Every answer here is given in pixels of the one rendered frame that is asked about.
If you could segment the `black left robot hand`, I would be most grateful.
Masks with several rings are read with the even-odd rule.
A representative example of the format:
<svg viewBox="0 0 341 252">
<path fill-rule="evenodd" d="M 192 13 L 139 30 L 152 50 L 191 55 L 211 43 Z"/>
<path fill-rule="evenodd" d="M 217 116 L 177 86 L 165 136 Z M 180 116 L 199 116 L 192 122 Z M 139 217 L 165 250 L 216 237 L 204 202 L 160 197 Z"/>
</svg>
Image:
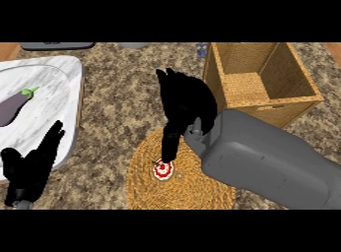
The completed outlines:
<svg viewBox="0 0 341 252">
<path fill-rule="evenodd" d="M 63 133 L 62 122 L 56 120 L 38 147 L 25 156 L 13 148 L 1 150 L 3 176 L 8 180 L 4 198 L 7 207 L 14 207 L 22 201 L 32 203 L 40 198 Z"/>
</svg>

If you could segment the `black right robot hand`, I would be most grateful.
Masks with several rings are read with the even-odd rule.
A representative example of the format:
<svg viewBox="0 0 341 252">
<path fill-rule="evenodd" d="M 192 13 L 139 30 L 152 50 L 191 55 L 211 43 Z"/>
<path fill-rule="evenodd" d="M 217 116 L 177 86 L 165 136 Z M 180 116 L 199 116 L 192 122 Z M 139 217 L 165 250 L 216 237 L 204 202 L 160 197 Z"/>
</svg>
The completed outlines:
<svg viewBox="0 0 341 252">
<path fill-rule="evenodd" d="M 216 102 L 207 84 L 195 77 L 174 72 L 170 68 L 155 70 L 160 98 L 167 123 L 161 137 L 161 161 L 176 158 L 179 138 L 186 128 L 201 119 L 201 132 L 207 134 L 216 118 Z"/>
</svg>

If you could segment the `rectangular wicker basket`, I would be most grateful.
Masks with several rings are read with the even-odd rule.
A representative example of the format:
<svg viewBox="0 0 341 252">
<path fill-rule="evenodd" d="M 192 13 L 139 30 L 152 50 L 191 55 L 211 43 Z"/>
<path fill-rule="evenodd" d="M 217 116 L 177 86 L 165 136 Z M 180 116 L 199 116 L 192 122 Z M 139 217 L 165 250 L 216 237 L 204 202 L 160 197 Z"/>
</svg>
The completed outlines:
<svg viewBox="0 0 341 252">
<path fill-rule="evenodd" d="M 217 111 L 234 108 L 279 128 L 322 102 L 288 42 L 211 42 L 202 80 Z"/>
</svg>

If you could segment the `red and white cupcake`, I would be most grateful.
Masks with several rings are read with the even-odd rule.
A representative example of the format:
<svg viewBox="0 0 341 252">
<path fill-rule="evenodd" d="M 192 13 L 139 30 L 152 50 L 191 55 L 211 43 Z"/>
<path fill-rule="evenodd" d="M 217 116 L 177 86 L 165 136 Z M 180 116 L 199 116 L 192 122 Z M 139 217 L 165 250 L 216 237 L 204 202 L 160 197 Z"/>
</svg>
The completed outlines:
<svg viewBox="0 0 341 252">
<path fill-rule="evenodd" d="M 173 175 L 173 170 L 174 167 L 171 162 L 164 162 L 161 159 L 154 162 L 151 172 L 157 180 L 168 180 Z"/>
</svg>

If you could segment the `round woven straw placemat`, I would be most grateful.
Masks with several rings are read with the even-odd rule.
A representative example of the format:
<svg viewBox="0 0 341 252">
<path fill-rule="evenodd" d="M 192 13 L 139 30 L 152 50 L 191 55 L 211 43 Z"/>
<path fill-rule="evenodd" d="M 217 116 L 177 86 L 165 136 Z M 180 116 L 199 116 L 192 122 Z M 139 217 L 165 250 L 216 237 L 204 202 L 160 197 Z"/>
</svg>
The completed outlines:
<svg viewBox="0 0 341 252">
<path fill-rule="evenodd" d="M 127 167 L 127 207 L 133 210 L 222 210 L 234 205 L 234 188 L 201 172 L 201 161 L 179 140 L 173 175 L 160 181 L 151 168 L 160 159 L 162 130 L 157 129 L 137 145 Z"/>
</svg>

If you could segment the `blue patterned object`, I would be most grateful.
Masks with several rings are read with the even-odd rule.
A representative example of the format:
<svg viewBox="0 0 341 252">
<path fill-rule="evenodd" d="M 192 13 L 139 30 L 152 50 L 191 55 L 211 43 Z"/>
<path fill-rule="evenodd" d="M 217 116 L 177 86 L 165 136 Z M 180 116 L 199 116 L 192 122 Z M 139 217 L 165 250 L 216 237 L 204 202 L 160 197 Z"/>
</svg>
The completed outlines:
<svg viewBox="0 0 341 252">
<path fill-rule="evenodd" d="M 198 42 L 197 43 L 197 57 L 205 58 L 207 51 L 208 51 L 208 43 Z"/>
</svg>

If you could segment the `white marble cutting board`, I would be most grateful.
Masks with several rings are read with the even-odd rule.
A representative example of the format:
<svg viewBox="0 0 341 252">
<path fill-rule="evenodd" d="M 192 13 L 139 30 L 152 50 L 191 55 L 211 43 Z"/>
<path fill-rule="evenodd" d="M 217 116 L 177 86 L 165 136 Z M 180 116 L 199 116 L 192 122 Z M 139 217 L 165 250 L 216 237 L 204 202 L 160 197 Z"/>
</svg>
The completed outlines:
<svg viewBox="0 0 341 252">
<path fill-rule="evenodd" d="M 0 151 L 10 147 L 25 155 L 59 121 L 63 137 L 53 165 L 65 165 L 77 140 L 83 90 L 83 65 L 69 55 L 0 62 L 0 102 L 28 89 L 34 92 L 11 123 L 0 127 Z M 0 184 L 6 182 L 0 158 Z"/>
</svg>

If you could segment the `purple eggplant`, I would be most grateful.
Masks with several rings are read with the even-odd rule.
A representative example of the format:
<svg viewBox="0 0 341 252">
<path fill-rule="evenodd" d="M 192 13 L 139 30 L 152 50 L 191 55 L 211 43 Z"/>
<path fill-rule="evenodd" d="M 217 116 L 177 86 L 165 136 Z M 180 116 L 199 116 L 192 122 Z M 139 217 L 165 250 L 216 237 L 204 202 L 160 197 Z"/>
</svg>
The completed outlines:
<svg viewBox="0 0 341 252">
<path fill-rule="evenodd" d="M 13 122 L 25 103 L 34 97 L 37 89 L 38 87 L 22 89 L 0 102 L 0 127 L 7 126 Z"/>
</svg>

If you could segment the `grey rounded object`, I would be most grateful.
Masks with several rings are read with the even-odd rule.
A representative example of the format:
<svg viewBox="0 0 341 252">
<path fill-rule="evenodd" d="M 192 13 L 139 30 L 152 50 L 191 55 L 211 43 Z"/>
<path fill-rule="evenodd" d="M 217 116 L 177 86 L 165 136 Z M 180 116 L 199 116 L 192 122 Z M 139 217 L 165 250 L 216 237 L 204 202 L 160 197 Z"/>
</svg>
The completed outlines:
<svg viewBox="0 0 341 252">
<path fill-rule="evenodd" d="M 118 42 L 121 48 L 142 48 L 148 44 L 148 42 Z"/>
</svg>

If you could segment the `dark grey appliance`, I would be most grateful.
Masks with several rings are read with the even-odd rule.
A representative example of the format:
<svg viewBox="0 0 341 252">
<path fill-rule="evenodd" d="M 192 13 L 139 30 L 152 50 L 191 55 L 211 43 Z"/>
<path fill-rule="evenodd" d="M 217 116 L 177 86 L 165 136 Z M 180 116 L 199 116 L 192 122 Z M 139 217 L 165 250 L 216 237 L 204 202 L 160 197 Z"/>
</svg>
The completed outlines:
<svg viewBox="0 0 341 252">
<path fill-rule="evenodd" d="M 20 47 L 28 51 L 77 50 L 93 46 L 93 42 L 20 42 Z"/>
</svg>

